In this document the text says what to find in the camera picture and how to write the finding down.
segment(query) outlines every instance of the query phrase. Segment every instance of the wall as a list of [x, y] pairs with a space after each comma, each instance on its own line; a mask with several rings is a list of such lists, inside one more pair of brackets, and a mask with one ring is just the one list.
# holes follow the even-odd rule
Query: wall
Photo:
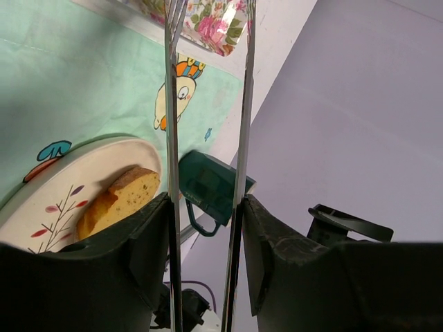
[[[255, 195], [304, 234], [323, 203], [395, 241], [443, 240], [442, 78], [440, 21], [386, 0], [319, 0], [252, 125]], [[228, 238], [201, 237], [183, 268], [219, 313]], [[257, 330], [244, 262], [235, 330]]]

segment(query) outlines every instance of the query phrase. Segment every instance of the cartoon eye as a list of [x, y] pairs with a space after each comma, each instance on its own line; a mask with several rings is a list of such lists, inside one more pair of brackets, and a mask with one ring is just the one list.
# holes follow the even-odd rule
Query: cartoon eye
[[184, 100], [184, 99], [186, 99], [186, 97], [188, 96], [188, 94], [189, 94], [189, 89], [188, 89], [186, 86], [184, 86], [184, 87], [181, 88], [180, 91], [177, 93], [177, 97], [178, 97], [178, 99], [180, 99], [180, 100]]

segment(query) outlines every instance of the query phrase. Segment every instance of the oval plate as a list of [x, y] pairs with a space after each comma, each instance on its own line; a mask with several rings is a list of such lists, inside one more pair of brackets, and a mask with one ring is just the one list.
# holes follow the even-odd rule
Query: oval plate
[[69, 152], [0, 210], [0, 241], [34, 253], [72, 244], [89, 203], [135, 166], [161, 176], [159, 153], [139, 138], [106, 138]]

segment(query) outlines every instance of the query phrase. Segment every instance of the plate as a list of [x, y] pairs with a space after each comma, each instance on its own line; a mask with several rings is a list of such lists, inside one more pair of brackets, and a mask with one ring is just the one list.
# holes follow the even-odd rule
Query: plate
[[90, 202], [134, 166], [161, 175], [159, 153], [139, 138], [106, 138], [69, 152], [0, 210], [0, 241], [33, 253], [72, 244], [77, 221]]
[[[165, 0], [117, 1], [164, 26]], [[246, 0], [189, 0], [181, 34], [225, 57], [238, 44], [247, 21]]]

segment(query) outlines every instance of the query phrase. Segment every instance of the piece of cake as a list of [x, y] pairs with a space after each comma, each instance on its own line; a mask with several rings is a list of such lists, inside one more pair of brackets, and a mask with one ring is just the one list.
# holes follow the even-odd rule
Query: piece of cake
[[124, 173], [80, 218], [78, 239], [86, 239], [137, 212], [154, 198], [159, 185], [159, 174], [150, 169], [135, 167]]

